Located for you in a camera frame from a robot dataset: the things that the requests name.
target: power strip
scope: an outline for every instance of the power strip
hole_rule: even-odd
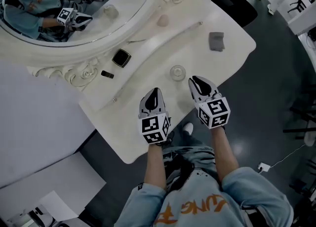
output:
[[[263,163],[263,162],[260,162],[260,164],[258,165],[258,169],[260,171],[264,171],[264,172],[268,172],[268,170],[270,169],[271,166]]]

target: dark floor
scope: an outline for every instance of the dark floor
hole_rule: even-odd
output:
[[[266,0],[249,1],[258,17],[244,29],[256,41],[257,47],[219,90],[232,110],[226,132],[233,151],[241,166],[256,169],[259,162],[273,165],[303,144],[301,140],[294,140],[295,135],[283,134],[282,130],[294,126],[292,121],[296,117],[288,109],[306,85],[316,82],[316,77],[303,46],[281,15],[277,12],[270,16]],[[210,141],[195,110],[175,129],[176,134],[187,121],[195,125],[195,137],[206,143]],[[262,174],[286,194],[293,206],[301,196],[289,187],[289,183],[308,150],[303,147]],[[139,157],[131,165],[124,164],[98,133],[81,153],[107,182],[86,208],[102,221],[103,226],[112,226],[132,188],[143,181],[147,156]]]

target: white vanity table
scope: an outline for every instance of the white vanity table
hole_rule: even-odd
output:
[[[1,25],[0,35],[5,33],[6,37],[0,39],[0,56],[6,58],[10,54],[4,47],[10,49],[10,41],[15,38],[16,45],[27,52],[22,60],[17,57],[21,53],[12,51],[11,60],[32,66],[33,75],[60,75],[70,83],[74,77],[91,76],[89,84],[78,87],[84,95],[80,106],[122,161],[132,163],[148,149],[138,133],[137,115],[139,102],[149,90],[161,89],[171,117],[171,131],[194,108],[189,77],[202,76],[220,85],[238,71],[256,47],[255,41],[211,0],[179,2],[140,0],[135,2],[141,4],[140,8],[128,13],[115,5],[120,13],[115,21],[123,25],[114,21],[108,28],[102,28],[101,8],[86,32],[75,33],[67,43],[49,43],[49,46],[24,37],[17,39]],[[167,27],[156,25],[162,14],[169,17]],[[223,52],[209,49],[210,32],[224,32]],[[141,39],[146,40],[126,43]],[[111,61],[119,48],[132,56],[124,68]],[[169,71],[174,65],[186,70],[182,82],[170,78]],[[102,70],[114,74],[114,78],[102,77]]]

